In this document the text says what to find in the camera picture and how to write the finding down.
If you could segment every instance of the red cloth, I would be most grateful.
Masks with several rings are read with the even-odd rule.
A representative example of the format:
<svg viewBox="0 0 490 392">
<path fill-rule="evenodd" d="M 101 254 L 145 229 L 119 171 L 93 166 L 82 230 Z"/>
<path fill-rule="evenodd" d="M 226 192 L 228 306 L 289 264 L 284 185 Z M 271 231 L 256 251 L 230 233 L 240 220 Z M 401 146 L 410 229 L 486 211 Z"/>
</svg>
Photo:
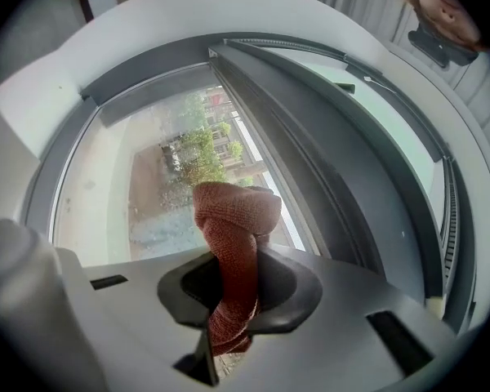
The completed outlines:
<svg viewBox="0 0 490 392">
<path fill-rule="evenodd" d="M 242 352 L 257 309 L 256 241 L 268 240 L 281 199 L 270 190 L 207 182 L 194 187 L 194 220 L 220 264 L 223 297 L 209 318 L 212 353 Z"/>
</svg>

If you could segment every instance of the red towel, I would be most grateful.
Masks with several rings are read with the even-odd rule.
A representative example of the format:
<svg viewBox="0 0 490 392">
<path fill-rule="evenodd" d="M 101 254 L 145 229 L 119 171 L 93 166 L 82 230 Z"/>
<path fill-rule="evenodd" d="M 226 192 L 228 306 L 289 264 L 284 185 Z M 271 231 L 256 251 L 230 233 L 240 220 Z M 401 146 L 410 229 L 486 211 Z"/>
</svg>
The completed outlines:
<svg viewBox="0 0 490 392">
<path fill-rule="evenodd" d="M 223 297 L 209 318 L 212 353 L 243 352 L 258 311 L 256 242 L 268 241 L 281 199 L 264 188 L 207 182 L 194 187 L 194 220 L 220 264 Z"/>
</svg>

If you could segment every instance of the towel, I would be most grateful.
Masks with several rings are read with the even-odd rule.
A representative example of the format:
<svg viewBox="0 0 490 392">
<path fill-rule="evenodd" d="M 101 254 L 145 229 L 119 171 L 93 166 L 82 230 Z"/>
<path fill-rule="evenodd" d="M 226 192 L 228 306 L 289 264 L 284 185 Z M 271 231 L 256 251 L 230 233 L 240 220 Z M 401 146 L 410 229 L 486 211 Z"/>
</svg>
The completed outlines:
<svg viewBox="0 0 490 392">
<path fill-rule="evenodd" d="M 243 352 L 259 312 L 257 250 L 278 223 L 281 198 L 269 189 L 206 182 L 194 187 L 194 221 L 219 261 L 223 297 L 209 318 L 213 355 Z"/>
</svg>

